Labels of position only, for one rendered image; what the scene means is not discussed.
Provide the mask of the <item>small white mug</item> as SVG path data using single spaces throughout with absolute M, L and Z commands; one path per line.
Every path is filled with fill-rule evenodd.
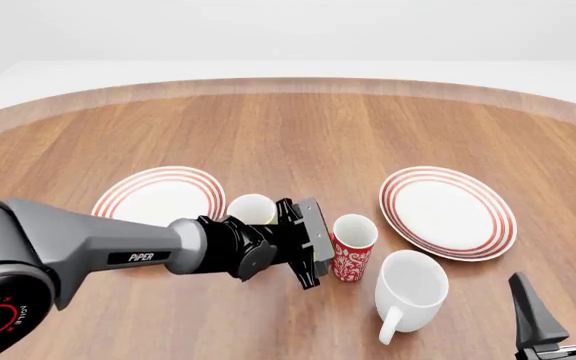
M 233 200 L 227 208 L 227 215 L 244 224 L 278 224 L 276 203 L 262 194 L 245 194 Z

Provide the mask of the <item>white plate with red rings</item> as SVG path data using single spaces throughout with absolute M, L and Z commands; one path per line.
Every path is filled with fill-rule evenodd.
M 400 236 L 450 260 L 492 260 L 509 251 L 518 236 L 506 201 L 488 185 L 456 170 L 398 170 L 382 183 L 378 201 Z
M 221 218 L 226 195 L 214 176 L 193 167 L 155 167 L 117 182 L 91 215 L 166 227 L 180 218 Z

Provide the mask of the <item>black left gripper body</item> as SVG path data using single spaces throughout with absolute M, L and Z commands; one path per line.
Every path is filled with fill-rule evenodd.
M 303 290 L 320 285 L 329 273 L 335 251 L 317 201 L 310 197 L 294 203 L 289 198 L 276 202 L 278 251 L 275 264 L 287 263 Z

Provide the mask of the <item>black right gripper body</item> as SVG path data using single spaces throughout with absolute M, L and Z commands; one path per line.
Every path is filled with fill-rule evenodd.
M 516 344 L 516 360 L 576 360 L 576 345 L 558 341 L 523 341 Z

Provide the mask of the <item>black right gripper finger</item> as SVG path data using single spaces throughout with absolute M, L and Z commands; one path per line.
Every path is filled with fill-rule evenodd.
M 569 333 L 544 305 L 527 275 L 514 273 L 508 280 L 516 320 L 517 348 L 558 348 Z

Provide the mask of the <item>red patterned mug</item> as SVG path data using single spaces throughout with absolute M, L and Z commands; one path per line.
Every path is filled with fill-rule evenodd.
M 347 214 L 337 218 L 330 233 L 335 277 L 344 282 L 359 281 L 378 236 L 376 225 L 363 215 Z

